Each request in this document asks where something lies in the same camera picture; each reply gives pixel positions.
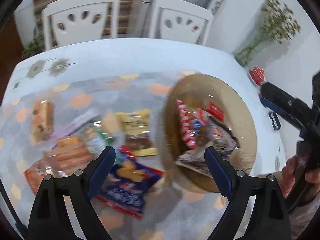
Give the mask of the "person's right hand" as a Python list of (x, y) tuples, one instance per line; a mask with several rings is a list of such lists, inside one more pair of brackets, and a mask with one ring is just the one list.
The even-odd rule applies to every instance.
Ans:
[[(297, 156), (290, 158), (286, 162), (286, 166), (282, 169), (282, 181), (280, 184), (280, 188), (284, 197), (287, 197), (294, 184), (295, 184), (295, 175), (294, 172), (297, 168)], [(306, 193), (304, 197), (305, 202), (311, 202), (319, 193), (319, 182), (320, 182), (320, 175), (319, 175), (319, 168), (315, 170), (311, 170), (306, 173), (305, 181), (312, 184), (311, 189)]]

